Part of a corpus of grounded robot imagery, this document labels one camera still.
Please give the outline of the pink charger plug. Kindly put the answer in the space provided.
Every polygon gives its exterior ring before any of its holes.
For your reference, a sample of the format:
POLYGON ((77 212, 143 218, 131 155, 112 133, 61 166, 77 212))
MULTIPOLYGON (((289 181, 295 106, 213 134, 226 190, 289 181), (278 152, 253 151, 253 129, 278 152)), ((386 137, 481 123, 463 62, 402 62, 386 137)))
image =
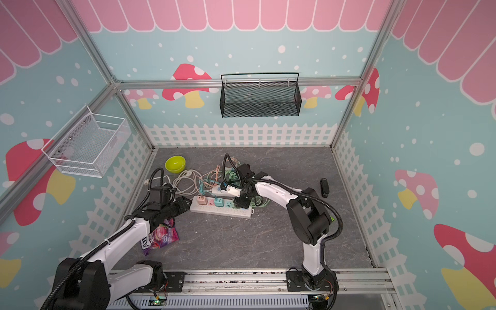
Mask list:
POLYGON ((196 197, 196 202, 199 205, 207 205, 208 204, 208 198, 205 196, 197 196, 196 197))

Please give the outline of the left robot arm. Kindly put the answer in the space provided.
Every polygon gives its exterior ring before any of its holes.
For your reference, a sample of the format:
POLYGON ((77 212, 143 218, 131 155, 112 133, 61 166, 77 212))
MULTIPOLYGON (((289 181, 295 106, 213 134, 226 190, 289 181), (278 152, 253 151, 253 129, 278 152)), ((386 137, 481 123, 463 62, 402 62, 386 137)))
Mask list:
POLYGON ((145 204, 127 217, 125 225, 94 249, 59 264, 54 284, 42 309, 107 309, 138 289, 157 293, 170 281, 160 262, 142 260, 131 268, 112 274, 120 259, 138 242, 166 221, 186 213, 192 201, 176 196, 173 188, 159 187, 158 200, 145 204))

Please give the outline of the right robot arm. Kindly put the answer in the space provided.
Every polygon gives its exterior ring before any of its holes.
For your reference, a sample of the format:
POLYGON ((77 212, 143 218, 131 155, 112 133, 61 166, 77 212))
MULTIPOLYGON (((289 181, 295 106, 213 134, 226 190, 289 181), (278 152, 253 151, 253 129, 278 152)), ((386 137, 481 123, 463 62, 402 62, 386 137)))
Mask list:
POLYGON ((324 253, 325 243, 338 237, 344 228, 337 210, 310 187, 294 189, 266 173, 254 173, 247 164, 233 170, 238 182, 226 182, 223 188, 235 196, 235 205, 246 209, 257 196, 275 202, 288 212, 293 231, 303 243, 302 267, 287 273, 288 284, 337 293, 337 275, 327 266, 324 253))

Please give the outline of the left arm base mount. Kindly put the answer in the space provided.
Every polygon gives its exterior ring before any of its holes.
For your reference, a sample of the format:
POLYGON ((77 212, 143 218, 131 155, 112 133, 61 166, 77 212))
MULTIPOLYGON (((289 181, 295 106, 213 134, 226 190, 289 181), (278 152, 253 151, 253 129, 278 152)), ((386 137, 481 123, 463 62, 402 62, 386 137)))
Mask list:
POLYGON ((162 276, 153 276, 152 282, 134 290, 134 293, 181 293, 187 273, 166 271, 162 276))

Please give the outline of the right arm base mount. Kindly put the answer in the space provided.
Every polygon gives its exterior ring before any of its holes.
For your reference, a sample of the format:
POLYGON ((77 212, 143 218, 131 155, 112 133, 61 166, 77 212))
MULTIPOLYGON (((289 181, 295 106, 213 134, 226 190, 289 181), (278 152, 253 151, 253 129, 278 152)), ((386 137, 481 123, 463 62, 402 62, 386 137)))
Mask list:
POLYGON ((287 289, 290 292, 338 292, 340 287, 336 272, 324 269, 318 275, 313 276, 305 269, 297 270, 291 268, 285 273, 287 289))

